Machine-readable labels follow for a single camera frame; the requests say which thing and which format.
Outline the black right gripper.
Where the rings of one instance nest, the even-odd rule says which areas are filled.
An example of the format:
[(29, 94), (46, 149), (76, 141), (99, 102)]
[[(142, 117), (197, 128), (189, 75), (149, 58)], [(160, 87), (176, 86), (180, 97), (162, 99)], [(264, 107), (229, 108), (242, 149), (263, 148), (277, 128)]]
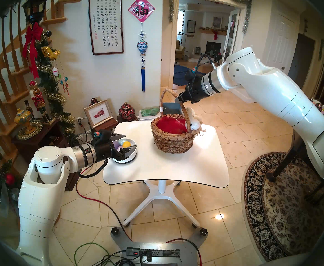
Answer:
[(198, 103), (203, 98), (208, 97), (208, 94), (202, 88), (202, 77), (204, 75), (196, 75), (193, 86), (191, 86), (192, 79), (194, 75), (185, 75), (184, 79), (187, 81), (184, 92), (182, 96), (178, 96), (178, 103)]

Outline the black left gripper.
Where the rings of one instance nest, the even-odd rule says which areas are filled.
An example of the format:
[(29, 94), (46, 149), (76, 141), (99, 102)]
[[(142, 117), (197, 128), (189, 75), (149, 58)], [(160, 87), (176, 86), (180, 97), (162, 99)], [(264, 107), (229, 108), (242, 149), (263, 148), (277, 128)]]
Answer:
[(125, 138), (126, 135), (118, 134), (118, 133), (111, 133), (111, 141), (109, 142), (102, 142), (102, 143), (95, 143), (94, 150), (95, 150), (95, 162), (100, 162), (105, 159), (114, 158), (117, 161), (132, 161), (137, 155), (137, 145), (129, 146), (127, 148), (120, 147), (119, 151), (118, 143), (116, 141)]

